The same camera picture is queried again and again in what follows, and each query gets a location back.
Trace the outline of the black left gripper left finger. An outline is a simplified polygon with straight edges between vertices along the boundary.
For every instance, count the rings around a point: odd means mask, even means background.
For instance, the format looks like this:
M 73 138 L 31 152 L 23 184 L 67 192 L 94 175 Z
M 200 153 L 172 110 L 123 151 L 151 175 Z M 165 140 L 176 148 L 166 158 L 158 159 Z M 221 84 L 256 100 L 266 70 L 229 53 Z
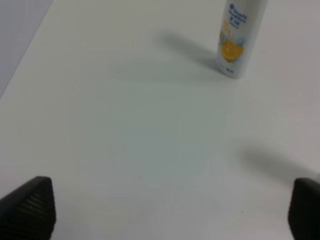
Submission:
M 0 199 L 2 240 L 49 240 L 56 221 L 50 177 L 36 176 Z

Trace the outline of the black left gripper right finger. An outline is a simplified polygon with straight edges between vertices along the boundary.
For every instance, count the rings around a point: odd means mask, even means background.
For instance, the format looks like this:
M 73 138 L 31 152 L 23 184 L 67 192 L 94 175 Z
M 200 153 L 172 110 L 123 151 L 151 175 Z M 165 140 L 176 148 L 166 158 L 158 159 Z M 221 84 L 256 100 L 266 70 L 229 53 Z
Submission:
M 320 238 L 320 184 L 310 178 L 297 178 L 288 209 L 288 224 L 295 240 Z

